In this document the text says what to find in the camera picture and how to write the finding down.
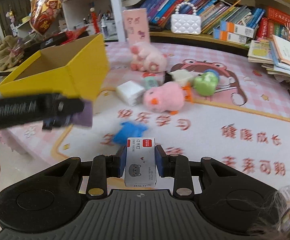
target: yellow cardboard box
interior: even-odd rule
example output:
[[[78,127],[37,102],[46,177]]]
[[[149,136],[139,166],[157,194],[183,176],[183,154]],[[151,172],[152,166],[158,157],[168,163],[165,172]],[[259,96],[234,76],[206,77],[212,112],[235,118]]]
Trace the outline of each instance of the yellow cardboard box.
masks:
[[[3,97],[62,93],[94,101],[109,71],[101,34],[36,52],[0,83]]]

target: white block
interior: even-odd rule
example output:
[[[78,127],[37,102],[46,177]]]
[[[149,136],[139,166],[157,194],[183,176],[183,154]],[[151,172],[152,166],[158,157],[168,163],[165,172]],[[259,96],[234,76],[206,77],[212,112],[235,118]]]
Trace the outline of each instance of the white block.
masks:
[[[144,87],[131,80],[116,87],[118,97],[129,106],[139,104],[145,91]]]
[[[186,86],[188,82],[192,84],[194,80],[193,75],[186,69],[178,69],[169,74],[172,75],[173,80],[182,87]]]

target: pearl handle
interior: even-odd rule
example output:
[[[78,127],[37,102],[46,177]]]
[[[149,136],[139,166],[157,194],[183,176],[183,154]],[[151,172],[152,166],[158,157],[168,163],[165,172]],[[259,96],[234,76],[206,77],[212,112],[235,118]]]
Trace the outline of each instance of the pearl handle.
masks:
[[[192,15],[196,15],[197,13],[197,8],[194,6],[194,4],[190,3],[190,2],[182,2],[180,4],[178,4],[175,8],[175,14],[179,14],[180,13],[180,7],[183,6],[183,5],[189,5],[191,6],[191,8],[193,9],[193,13]]]

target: red book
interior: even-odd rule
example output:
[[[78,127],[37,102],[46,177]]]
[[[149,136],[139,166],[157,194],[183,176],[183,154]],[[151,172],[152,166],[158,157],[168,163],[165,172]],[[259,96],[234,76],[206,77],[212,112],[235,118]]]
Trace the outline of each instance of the red book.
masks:
[[[285,25],[290,24],[290,15],[272,7],[266,8],[266,16],[269,20]]]
[[[256,37],[266,39],[267,37],[267,26],[268,26],[268,19],[263,17],[261,19],[260,26],[258,28],[258,32]]]
[[[160,18],[160,20],[158,21],[158,25],[160,25],[167,17],[169,17],[173,11],[175,10],[176,6],[183,2],[184,0],[176,0],[173,5],[164,13],[164,15]]]
[[[268,21],[267,25],[267,39],[272,39],[275,32],[274,22]]]

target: pink stuffed pig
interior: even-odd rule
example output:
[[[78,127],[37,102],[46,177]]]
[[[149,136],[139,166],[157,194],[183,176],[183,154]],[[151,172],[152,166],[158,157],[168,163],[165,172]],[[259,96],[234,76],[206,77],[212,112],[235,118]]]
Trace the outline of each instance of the pink stuffed pig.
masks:
[[[144,105],[153,112],[170,111],[177,114],[184,106],[187,88],[182,88],[176,82],[167,82],[161,87],[154,87],[144,94]]]
[[[130,47],[133,61],[132,70],[149,71],[158,73],[167,68],[167,55],[162,54],[157,48],[147,42],[138,42]]]

